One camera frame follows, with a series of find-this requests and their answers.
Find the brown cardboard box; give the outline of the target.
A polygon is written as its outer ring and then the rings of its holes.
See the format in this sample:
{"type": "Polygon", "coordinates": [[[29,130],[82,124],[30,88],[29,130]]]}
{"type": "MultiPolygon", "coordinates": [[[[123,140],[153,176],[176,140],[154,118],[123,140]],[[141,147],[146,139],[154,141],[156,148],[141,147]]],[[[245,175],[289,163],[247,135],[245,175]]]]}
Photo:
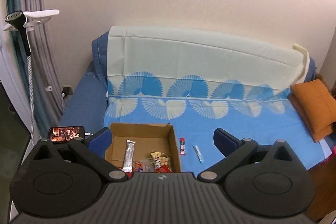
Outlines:
{"type": "Polygon", "coordinates": [[[173,172],[181,172],[179,141],[170,124],[111,123],[112,144],[105,153],[105,160],[122,167],[126,141],[135,142],[133,162],[150,159],[152,152],[169,155],[173,172]]]}

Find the light blue stick packet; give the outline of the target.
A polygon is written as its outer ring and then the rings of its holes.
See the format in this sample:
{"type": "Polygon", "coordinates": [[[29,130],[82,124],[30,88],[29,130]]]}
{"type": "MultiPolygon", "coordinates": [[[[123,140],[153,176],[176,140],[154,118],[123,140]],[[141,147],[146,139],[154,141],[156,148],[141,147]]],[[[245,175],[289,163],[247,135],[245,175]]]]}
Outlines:
{"type": "Polygon", "coordinates": [[[203,159],[203,155],[202,155],[199,147],[197,145],[193,145],[193,149],[194,149],[195,153],[197,154],[199,162],[201,164],[203,164],[205,162],[205,160],[203,159]]]}

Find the small red packet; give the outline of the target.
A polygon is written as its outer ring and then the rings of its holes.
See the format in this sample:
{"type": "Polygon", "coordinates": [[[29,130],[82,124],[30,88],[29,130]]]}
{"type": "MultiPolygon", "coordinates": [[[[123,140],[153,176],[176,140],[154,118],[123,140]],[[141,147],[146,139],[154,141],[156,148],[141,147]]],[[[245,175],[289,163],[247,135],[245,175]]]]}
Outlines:
{"type": "Polygon", "coordinates": [[[168,165],[161,165],[155,171],[158,173],[172,173],[168,165]]]}

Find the garment steamer stand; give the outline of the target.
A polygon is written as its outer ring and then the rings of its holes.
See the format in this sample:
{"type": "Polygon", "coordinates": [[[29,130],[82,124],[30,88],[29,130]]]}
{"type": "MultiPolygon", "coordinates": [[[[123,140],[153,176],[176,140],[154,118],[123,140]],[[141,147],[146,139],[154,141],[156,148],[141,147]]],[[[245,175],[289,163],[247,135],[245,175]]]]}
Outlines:
{"type": "Polygon", "coordinates": [[[52,17],[59,15],[58,9],[41,11],[22,11],[18,10],[5,17],[6,25],[3,31],[17,31],[20,34],[25,54],[27,57],[27,72],[29,82],[29,100],[31,114],[31,147],[35,146],[35,105],[34,105],[34,85],[32,71],[32,50],[29,42],[28,32],[32,31],[36,25],[42,25],[51,20],[52,17]]]}

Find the peanut snack bag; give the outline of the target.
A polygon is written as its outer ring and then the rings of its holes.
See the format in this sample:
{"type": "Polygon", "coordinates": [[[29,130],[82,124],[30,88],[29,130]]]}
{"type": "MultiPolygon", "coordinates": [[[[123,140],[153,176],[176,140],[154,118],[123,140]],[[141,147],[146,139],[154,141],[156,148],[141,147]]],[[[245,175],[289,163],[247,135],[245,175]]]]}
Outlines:
{"type": "Polygon", "coordinates": [[[170,159],[170,155],[168,153],[161,153],[160,165],[161,166],[166,166],[169,169],[169,171],[172,171],[172,169],[171,169],[171,159],[170,159]]]}

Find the small candy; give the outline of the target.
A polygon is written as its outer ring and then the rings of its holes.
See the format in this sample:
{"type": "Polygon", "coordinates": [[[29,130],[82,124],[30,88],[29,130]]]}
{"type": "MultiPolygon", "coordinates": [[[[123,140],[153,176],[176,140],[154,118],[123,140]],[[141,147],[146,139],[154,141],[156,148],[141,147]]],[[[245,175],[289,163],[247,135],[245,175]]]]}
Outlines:
{"type": "Polygon", "coordinates": [[[140,162],[135,162],[134,171],[135,172],[143,172],[143,167],[142,167],[142,164],[140,162]]]}

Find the silver long stick packet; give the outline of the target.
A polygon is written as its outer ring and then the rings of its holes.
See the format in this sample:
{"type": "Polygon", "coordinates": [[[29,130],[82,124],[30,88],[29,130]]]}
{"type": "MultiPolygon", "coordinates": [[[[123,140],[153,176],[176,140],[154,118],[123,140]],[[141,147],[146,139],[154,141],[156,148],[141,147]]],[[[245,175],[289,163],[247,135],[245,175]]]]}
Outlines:
{"type": "Polygon", "coordinates": [[[135,141],[127,139],[125,156],[123,159],[122,170],[126,173],[133,172],[133,156],[135,151],[135,141]]]}

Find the grey curtain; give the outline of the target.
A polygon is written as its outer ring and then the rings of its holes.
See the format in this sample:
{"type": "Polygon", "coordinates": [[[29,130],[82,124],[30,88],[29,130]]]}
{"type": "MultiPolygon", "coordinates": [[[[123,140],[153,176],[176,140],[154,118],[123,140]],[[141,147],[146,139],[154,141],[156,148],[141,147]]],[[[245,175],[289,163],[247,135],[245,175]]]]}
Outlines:
{"type": "MultiPolygon", "coordinates": [[[[6,0],[6,4],[8,13],[44,10],[44,0],[6,0]]],[[[32,50],[35,123],[41,136],[46,137],[63,115],[62,87],[51,53],[47,26],[35,26],[28,38],[32,50]]]]}

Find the black smartphone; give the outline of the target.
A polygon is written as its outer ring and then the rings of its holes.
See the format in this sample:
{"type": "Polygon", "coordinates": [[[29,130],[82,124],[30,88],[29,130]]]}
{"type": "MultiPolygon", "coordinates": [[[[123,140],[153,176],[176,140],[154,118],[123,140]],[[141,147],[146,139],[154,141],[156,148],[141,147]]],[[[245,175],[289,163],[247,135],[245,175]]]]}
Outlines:
{"type": "Polygon", "coordinates": [[[72,127],[51,127],[49,129],[48,138],[53,143],[66,143],[75,138],[85,138],[85,130],[83,126],[72,127]]]}

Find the red coffee pouch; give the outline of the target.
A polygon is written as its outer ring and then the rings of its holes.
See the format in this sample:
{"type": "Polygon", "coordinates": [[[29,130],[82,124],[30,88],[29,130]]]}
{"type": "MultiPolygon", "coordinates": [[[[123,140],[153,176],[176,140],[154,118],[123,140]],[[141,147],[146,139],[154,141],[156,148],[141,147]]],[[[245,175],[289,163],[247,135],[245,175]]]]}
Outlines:
{"type": "Polygon", "coordinates": [[[125,174],[127,174],[127,177],[128,178],[132,178],[133,175],[134,175],[134,172],[133,172],[133,169],[132,169],[132,172],[126,172],[126,171],[123,171],[125,174]]]}

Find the clear candy bag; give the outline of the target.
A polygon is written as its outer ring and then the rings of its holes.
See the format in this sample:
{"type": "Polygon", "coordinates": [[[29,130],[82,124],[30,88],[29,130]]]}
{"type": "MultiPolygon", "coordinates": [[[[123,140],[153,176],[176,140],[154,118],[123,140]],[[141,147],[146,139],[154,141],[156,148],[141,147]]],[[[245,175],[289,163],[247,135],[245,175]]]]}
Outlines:
{"type": "Polygon", "coordinates": [[[140,161],[143,172],[155,172],[153,159],[144,159],[140,161]]]}

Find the red white stick packet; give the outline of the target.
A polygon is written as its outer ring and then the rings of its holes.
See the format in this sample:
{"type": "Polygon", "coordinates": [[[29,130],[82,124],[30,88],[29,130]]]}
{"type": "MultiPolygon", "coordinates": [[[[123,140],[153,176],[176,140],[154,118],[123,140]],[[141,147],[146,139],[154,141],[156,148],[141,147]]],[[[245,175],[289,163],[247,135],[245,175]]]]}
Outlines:
{"type": "Polygon", "coordinates": [[[180,138],[179,139],[179,150],[180,150],[180,155],[185,156],[186,155],[186,142],[185,138],[180,138]]]}

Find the yellow snack bar wrapper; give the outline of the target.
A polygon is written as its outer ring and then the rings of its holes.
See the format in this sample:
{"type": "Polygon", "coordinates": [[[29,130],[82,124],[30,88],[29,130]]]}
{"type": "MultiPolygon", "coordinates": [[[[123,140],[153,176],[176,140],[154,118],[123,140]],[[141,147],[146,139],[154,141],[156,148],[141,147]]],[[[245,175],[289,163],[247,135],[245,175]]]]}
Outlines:
{"type": "Polygon", "coordinates": [[[160,152],[152,152],[151,153],[153,162],[154,162],[154,169],[157,170],[161,167],[161,153],[160,152]]]}

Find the orange cushion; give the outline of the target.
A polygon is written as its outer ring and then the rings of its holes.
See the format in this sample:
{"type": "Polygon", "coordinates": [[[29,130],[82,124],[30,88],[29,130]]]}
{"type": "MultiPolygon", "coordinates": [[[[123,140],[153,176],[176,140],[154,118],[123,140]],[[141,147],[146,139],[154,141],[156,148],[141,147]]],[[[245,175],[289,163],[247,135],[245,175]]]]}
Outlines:
{"type": "Polygon", "coordinates": [[[335,132],[335,98],[321,80],[292,85],[288,99],[314,142],[335,132]]]}

